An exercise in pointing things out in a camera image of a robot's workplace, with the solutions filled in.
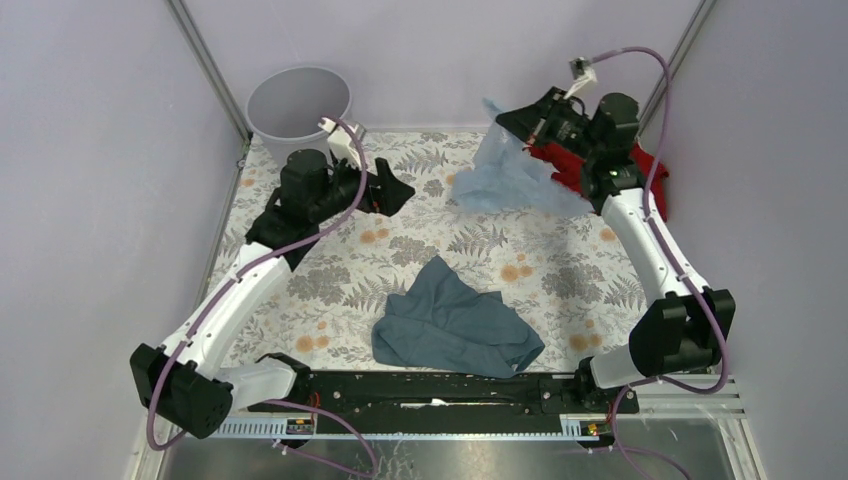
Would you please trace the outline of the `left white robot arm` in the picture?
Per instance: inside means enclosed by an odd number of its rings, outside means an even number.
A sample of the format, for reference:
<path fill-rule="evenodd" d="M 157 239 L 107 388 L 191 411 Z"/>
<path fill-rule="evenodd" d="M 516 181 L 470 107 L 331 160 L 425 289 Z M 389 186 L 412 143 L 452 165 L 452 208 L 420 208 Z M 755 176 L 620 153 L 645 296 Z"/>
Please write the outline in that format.
<path fill-rule="evenodd" d="M 223 359 L 256 308 L 292 275 L 323 235 L 321 223 L 353 210 L 391 217 L 415 194 L 384 158 L 376 170 L 314 149 L 291 154 L 278 186 L 245 235 L 227 274 L 197 310 L 157 346 L 140 344 L 129 364 L 148 420 L 161 417 L 203 439 L 231 412 L 274 399 L 296 411 L 310 385 L 285 355 L 225 368 Z"/>

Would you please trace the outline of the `grey plastic trash bin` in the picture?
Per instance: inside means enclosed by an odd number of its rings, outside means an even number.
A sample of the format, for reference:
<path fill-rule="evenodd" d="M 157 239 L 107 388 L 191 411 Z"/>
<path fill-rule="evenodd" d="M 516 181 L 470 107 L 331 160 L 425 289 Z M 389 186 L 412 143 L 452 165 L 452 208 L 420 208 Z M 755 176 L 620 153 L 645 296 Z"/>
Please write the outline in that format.
<path fill-rule="evenodd" d="M 297 150 L 328 151 L 322 118 L 346 118 L 352 93 L 346 80 L 320 66 L 291 67 L 261 82 L 244 111 L 253 132 L 278 165 Z"/>

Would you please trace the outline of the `light blue plastic trash bag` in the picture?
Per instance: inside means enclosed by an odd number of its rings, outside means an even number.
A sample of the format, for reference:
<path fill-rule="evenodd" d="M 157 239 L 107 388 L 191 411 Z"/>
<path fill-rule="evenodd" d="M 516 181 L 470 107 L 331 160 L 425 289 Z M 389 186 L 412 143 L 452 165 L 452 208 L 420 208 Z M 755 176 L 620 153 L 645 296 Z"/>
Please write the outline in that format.
<path fill-rule="evenodd" d="M 504 127 L 491 123 L 473 155 L 473 167 L 454 177 L 451 196 L 460 209 L 486 214 L 535 209 L 564 218 L 592 212 L 589 202 L 551 178 L 553 166 L 523 147 Z"/>

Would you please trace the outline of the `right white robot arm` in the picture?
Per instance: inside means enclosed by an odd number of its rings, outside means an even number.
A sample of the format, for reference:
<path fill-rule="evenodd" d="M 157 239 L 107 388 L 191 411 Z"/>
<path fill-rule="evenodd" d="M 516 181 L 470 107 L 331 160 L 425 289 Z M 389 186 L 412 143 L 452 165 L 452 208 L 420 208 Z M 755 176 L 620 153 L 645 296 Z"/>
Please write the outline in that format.
<path fill-rule="evenodd" d="M 557 145 L 582 158 L 580 192 L 617 235 L 645 293 L 648 309 L 626 344 L 591 358 L 573 386 L 577 405 L 597 412 L 615 387 L 719 364 L 736 303 L 697 273 L 661 217 L 633 157 L 638 102 L 610 93 L 591 116 L 577 111 L 579 103 L 553 87 L 495 122 L 528 147 Z"/>

